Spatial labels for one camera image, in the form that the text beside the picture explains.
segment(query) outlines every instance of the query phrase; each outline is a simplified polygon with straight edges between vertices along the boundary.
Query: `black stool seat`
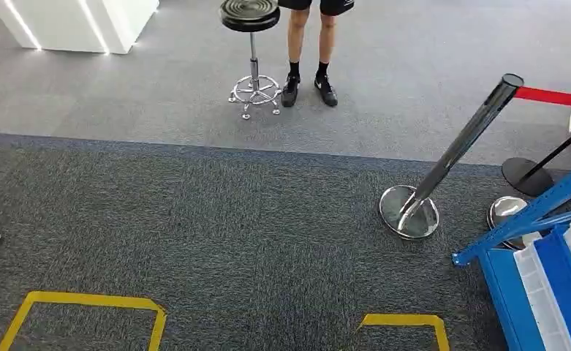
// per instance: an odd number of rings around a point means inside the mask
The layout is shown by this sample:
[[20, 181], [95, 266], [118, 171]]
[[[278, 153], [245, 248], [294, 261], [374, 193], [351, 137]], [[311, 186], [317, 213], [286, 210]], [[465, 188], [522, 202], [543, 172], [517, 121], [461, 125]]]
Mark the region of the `black stool seat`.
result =
[[221, 5], [221, 22], [233, 31], [265, 31], [274, 27], [280, 17], [276, 0], [225, 0]]

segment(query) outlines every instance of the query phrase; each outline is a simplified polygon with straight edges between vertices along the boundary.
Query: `black stanchion post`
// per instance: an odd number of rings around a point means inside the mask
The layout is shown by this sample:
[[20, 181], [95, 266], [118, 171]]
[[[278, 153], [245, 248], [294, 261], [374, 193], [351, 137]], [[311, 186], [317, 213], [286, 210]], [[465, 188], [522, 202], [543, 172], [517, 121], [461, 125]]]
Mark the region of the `black stanchion post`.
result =
[[522, 157], [512, 157], [502, 164], [502, 175], [519, 192], [537, 197], [554, 185], [552, 176], [543, 169], [543, 166], [569, 145], [571, 145], [571, 136], [539, 163]]
[[379, 214], [393, 232], [404, 239], [417, 240], [435, 231], [439, 214], [429, 195], [523, 84], [517, 75], [504, 75], [419, 186], [397, 185], [382, 194]]

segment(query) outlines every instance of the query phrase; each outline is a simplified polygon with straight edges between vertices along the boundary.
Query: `person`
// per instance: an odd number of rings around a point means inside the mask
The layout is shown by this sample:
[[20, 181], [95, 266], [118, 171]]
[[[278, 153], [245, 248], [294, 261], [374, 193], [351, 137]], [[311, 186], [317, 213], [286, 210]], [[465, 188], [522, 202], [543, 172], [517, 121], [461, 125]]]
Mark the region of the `person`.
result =
[[[290, 73], [283, 88], [281, 104], [292, 107], [298, 97], [300, 84], [300, 54], [303, 49], [303, 37], [306, 21], [309, 18], [309, 8], [313, 0], [279, 0], [279, 6], [291, 9], [290, 24], [287, 29], [287, 48], [290, 57]], [[314, 85], [328, 106], [337, 106], [337, 94], [328, 82], [328, 64], [335, 45], [335, 25], [337, 16], [352, 9], [354, 0], [321, 0], [319, 10], [322, 20], [322, 30], [319, 33], [319, 66], [315, 75]]]

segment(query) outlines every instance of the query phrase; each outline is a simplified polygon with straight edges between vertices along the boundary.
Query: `red barrier rope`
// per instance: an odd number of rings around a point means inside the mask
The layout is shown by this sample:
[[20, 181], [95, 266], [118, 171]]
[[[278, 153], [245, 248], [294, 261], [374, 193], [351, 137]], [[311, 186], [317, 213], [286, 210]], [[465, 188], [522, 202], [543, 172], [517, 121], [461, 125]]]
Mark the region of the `red barrier rope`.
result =
[[515, 97], [526, 100], [571, 106], [571, 94], [561, 93], [558, 91], [541, 90], [523, 86], [519, 88], [515, 93]]

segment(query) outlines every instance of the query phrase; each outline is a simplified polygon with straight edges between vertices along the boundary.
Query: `chrome stanchion post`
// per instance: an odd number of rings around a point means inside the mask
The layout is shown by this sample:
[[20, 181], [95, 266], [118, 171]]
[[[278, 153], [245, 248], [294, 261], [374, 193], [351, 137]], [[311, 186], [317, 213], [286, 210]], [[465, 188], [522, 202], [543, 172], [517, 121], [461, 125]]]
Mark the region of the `chrome stanchion post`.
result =
[[439, 214], [429, 195], [523, 84], [524, 81], [517, 75], [503, 75], [496, 88], [418, 187], [397, 185], [382, 194], [379, 214], [393, 232], [404, 239], [417, 240], [435, 231], [439, 223]]

